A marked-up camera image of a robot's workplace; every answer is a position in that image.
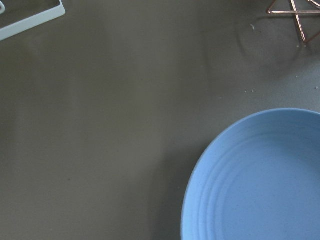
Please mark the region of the blue plate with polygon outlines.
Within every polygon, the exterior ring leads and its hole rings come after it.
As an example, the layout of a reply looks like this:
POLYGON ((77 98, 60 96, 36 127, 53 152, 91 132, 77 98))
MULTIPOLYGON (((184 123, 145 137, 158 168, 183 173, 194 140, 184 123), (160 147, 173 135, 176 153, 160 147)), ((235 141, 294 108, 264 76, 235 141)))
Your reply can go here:
POLYGON ((223 131, 192 171, 180 237, 319 239, 319 113, 271 109, 223 131))

